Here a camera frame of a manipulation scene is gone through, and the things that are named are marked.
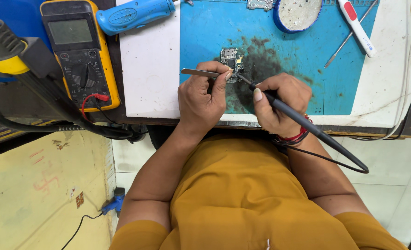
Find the hand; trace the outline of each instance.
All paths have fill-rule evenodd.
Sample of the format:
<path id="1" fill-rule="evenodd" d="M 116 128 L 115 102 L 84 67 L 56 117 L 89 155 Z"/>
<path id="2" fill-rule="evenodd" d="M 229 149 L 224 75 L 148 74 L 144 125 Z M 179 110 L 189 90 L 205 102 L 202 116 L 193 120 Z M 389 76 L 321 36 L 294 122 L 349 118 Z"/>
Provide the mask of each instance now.
<path id="1" fill-rule="evenodd" d="M 232 69 L 217 61 L 199 63 L 196 69 L 221 73 L 214 81 L 212 94 L 208 94 L 209 78 L 192 75 L 178 88 L 178 124 L 185 133 L 195 139 L 202 139 L 216 125 L 224 114 L 225 85 L 232 76 Z"/>
<path id="2" fill-rule="evenodd" d="M 253 105 L 255 114 L 261 127 L 270 133 L 283 138 L 291 138 L 300 133 L 301 125 L 290 119 L 279 110 L 272 108 L 262 91 L 276 90 L 280 99 L 298 113 L 304 115 L 307 105 L 312 97 L 312 89 L 297 78 L 281 73 L 269 77 L 253 92 Z"/>

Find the connector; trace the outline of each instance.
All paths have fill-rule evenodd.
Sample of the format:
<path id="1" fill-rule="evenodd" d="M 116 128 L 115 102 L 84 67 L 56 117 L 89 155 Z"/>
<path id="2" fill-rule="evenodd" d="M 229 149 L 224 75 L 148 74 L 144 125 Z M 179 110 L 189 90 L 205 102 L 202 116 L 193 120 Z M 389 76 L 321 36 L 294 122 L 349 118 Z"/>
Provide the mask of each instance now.
<path id="1" fill-rule="evenodd" d="M 109 96 L 106 95 L 101 95 L 101 94 L 94 94 L 94 98 L 103 100 L 103 101 L 108 101 L 110 99 Z"/>

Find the mustard yellow shirt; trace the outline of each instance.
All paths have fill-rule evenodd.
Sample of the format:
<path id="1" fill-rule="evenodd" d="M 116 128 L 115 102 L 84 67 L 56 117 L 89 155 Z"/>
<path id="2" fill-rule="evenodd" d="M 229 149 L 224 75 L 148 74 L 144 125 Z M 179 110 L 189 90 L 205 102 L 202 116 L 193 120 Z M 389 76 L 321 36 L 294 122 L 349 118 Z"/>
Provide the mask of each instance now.
<path id="1" fill-rule="evenodd" d="M 309 201 L 288 165 L 268 142 L 204 140 L 187 158 L 173 195 L 172 231 L 131 222 L 109 250 L 407 250 L 373 217 L 334 217 Z"/>

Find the blue hot air gun handle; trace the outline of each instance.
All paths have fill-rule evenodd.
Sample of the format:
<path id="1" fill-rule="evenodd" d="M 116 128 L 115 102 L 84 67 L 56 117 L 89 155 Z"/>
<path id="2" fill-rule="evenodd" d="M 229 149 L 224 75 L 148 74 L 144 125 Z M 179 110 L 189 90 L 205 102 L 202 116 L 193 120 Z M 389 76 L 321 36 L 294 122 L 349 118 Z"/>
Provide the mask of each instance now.
<path id="1" fill-rule="evenodd" d="M 120 32 L 145 26 L 175 12 L 173 0 L 133 0 L 107 10 L 99 10 L 96 20 L 105 34 L 113 36 Z"/>

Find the small circuit board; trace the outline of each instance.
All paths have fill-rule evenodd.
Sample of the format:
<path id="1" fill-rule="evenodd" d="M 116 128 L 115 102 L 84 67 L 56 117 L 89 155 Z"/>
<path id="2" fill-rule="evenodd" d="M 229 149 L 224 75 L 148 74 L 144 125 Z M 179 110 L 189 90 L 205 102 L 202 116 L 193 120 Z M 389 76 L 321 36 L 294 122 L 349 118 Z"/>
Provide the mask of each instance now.
<path id="1" fill-rule="evenodd" d="M 271 10 L 274 0 L 247 0 L 248 9 L 261 8 L 265 11 Z"/>
<path id="2" fill-rule="evenodd" d="M 234 70 L 232 77 L 227 80 L 227 83 L 241 81 L 236 74 L 244 73 L 244 64 L 242 62 L 243 57 L 243 55 L 238 54 L 237 48 L 225 48 L 221 50 L 221 63 L 231 67 Z"/>

